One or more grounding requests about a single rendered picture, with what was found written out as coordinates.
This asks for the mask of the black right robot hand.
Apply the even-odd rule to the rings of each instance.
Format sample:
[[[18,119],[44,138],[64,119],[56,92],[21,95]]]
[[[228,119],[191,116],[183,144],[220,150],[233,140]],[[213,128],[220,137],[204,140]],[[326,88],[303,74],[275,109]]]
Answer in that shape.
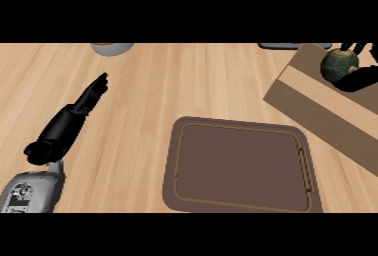
[[[344,92],[356,92],[378,83],[378,43],[372,44],[369,53],[377,64],[359,68],[332,83],[332,85]]]

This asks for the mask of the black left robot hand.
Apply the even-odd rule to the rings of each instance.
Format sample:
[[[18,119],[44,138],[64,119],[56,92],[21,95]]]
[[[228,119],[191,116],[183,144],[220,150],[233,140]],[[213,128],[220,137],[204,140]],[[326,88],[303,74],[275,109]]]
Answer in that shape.
[[[27,160],[44,165],[61,160],[68,153],[81,131],[89,113],[108,90],[108,74],[92,82],[74,104],[68,104],[56,113],[44,127],[37,141],[24,150]]]

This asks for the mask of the green squash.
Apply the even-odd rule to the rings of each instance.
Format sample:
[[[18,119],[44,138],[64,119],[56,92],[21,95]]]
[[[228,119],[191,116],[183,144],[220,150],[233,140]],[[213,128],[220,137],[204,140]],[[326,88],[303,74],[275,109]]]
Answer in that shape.
[[[359,69],[359,57],[352,50],[331,50],[321,62],[323,79],[334,83]]]

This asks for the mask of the cardboard box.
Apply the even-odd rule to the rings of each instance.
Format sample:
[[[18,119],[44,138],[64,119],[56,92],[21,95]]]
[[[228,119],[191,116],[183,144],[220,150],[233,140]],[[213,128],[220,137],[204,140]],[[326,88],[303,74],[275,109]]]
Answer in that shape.
[[[326,51],[304,44],[264,101],[378,176],[378,83],[343,92],[321,75]]]

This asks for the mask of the brown tray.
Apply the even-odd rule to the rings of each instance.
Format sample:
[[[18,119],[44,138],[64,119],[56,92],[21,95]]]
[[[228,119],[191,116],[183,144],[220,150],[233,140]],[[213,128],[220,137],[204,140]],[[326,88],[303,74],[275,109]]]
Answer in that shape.
[[[300,129],[179,118],[163,199],[168,208],[188,212],[321,213],[310,150]]]

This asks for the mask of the dark grey flat appliance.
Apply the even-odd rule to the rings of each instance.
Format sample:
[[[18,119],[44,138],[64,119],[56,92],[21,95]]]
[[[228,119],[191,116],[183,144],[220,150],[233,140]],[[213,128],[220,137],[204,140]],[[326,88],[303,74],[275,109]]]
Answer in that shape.
[[[332,47],[332,43],[257,43],[261,49],[269,50],[298,50],[303,45],[316,45],[323,49]]]

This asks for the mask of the grey bowl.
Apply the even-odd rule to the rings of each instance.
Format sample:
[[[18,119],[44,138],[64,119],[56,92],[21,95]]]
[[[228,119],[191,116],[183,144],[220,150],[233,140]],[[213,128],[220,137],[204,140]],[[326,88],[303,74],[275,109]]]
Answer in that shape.
[[[111,44],[90,44],[93,51],[106,57],[118,56],[126,53],[132,47],[133,43],[111,43]]]

